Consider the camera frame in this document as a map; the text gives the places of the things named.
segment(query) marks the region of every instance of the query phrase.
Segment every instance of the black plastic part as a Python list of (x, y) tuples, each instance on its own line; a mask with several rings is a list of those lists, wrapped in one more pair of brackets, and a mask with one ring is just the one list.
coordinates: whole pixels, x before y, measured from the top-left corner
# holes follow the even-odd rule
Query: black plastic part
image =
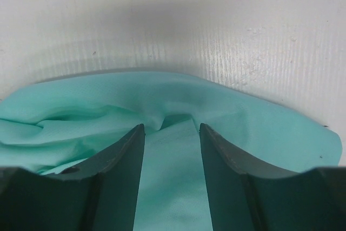
[(0, 230), (133, 230), (144, 125), (60, 174), (0, 168)]
[(214, 231), (346, 230), (346, 169), (298, 174), (266, 163), (201, 124)]

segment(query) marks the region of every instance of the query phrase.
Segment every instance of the table surface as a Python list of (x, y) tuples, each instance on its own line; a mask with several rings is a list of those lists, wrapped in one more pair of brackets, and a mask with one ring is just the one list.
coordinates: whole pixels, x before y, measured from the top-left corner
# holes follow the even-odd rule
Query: table surface
[(176, 71), (298, 110), (345, 146), (345, 18), (346, 0), (0, 0), (0, 99), (84, 72)]

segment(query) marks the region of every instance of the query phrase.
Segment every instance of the folded fabric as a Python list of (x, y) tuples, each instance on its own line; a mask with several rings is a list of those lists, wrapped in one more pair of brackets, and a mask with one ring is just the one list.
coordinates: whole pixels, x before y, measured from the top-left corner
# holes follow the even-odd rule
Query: folded fabric
[(200, 78), (119, 72), (34, 84), (0, 103), (0, 166), (59, 173), (145, 125), (135, 230), (212, 230), (198, 129), (278, 167), (336, 166), (337, 134)]

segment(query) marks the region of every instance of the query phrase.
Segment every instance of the green fabric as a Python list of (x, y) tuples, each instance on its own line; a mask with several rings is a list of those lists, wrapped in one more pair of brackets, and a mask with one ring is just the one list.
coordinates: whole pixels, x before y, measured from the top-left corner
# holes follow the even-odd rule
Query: green fabric
[(60, 172), (146, 130), (135, 230), (212, 230), (198, 128), (293, 171), (336, 166), (339, 137), (290, 109), (200, 78), (91, 75), (31, 85), (0, 104), (0, 165)]

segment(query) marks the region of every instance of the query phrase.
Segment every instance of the turquoise towel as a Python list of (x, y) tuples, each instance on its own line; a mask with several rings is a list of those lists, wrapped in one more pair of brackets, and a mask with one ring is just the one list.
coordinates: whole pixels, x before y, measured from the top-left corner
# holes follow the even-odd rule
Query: turquoise towel
[(339, 137), (290, 109), (200, 78), (119, 72), (28, 86), (0, 103), (0, 165), (59, 173), (144, 123), (134, 230), (212, 230), (198, 128), (276, 166), (336, 166)]

